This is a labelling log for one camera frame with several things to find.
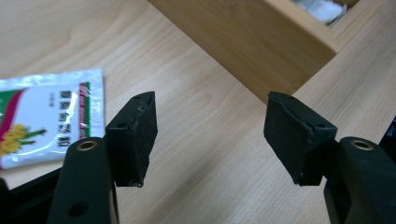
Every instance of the wooden box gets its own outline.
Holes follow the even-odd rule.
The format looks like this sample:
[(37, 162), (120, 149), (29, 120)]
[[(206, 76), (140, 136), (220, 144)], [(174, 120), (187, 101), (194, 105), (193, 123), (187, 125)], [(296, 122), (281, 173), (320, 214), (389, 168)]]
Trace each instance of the wooden box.
[(149, 0), (265, 103), (293, 94), (331, 60), (384, 0), (339, 0), (332, 27), (291, 0)]

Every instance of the wooden table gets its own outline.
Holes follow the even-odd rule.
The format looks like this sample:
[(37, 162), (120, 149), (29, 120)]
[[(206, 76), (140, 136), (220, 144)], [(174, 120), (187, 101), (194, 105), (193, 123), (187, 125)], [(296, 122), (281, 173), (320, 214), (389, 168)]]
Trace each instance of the wooden table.
[[(378, 142), (396, 115), (396, 2), (295, 96)], [(6, 1), (0, 77), (101, 67), (106, 122), (156, 91), (146, 185), (118, 189), (121, 223), (326, 223), (321, 187), (299, 188), (262, 136), (266, 106), (144, 0)], [(0, 171), (11, 188), (60, 161)]]

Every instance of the clamp jaw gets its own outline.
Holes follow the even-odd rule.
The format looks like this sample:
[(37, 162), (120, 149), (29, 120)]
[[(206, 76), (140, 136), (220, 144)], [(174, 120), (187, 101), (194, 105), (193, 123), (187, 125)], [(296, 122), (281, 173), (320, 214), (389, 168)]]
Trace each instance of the clamp jaw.
[(78, 140), (64, 166), (15, 189), (0, 179), (0, 223), (119, 223), (117, 187), (143, 187), (157, 136), (155, 93), (133, 97), (105, 137)]
[(395, 223), (396, 165), (377, 144), (337, 128), (296, 98), (270, 92), (264, 137), (300, 186), (327, 178), (331, 223)]

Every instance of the yellow flower illustration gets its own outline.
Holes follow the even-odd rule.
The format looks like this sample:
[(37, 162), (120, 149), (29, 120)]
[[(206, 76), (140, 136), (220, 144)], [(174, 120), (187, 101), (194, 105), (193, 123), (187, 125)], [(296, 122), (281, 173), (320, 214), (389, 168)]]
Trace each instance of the yellow flower illustration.
[(23, 138), (26, 135), (26, 128), (22, 124), (16, 124), (12, 127), (12, 132), (16, 138)]
[(32, 138), (43, 135), (45, 132), (45, 129), (30, 132), (29, 128), (23, 124), (15, 124), (3, 134), (3, 141), (0, 142), (0, 156), (17, 152), (22, 146), (34, 144), (35, 140)]

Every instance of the seed packet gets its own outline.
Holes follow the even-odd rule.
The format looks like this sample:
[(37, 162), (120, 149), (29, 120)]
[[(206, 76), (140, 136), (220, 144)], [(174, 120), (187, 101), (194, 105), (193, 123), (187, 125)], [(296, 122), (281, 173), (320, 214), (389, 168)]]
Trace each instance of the seed packet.
[(61, 160), (104, 125), (101, 69), (0, 80), (0, 169)]

